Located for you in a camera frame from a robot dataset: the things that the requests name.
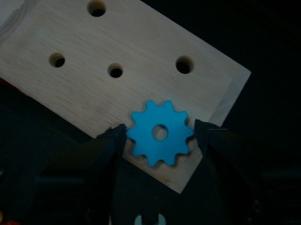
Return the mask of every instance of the wood grain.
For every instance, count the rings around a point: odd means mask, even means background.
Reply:
[[[101,17],[85,0],[43,0],[35,6],[2,46],[3,78],[93,137],[121,123],[131,128],[131,112],[142,112],[150,99],[172,100],[176,110],[188,111],[192,127],[194,119],[221,125],[248,69],[142,1],[99,4]],[[57,68],[59,55],[66,61]],[[182,56],[189,74],[176,66]],[[119,78],[109,74],[111,65],[121,66]],[[196,140],[174,167],[149,167],[131,155],[133,146],[129,140],[123,157],[181,193],[202,158]]]
[[[0,46],[41,0],[0,0]]]

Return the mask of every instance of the blue gear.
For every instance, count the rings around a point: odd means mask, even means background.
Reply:
[[[193,136],[193,129],[185,125],[188,113],[176,112],[172,101],[164,105],[149,101],[146,111],[134,112],[131,117],[135,126],[127,131],[127,136],[137,142],[133,154],[145,155],[149,166],[154,166],[160,160],[169,166],[174,165],[177,154],[190,152],[186,139]],[[168,128],[168,136],[162,141],[153,137],[153,128],[158,125]]]

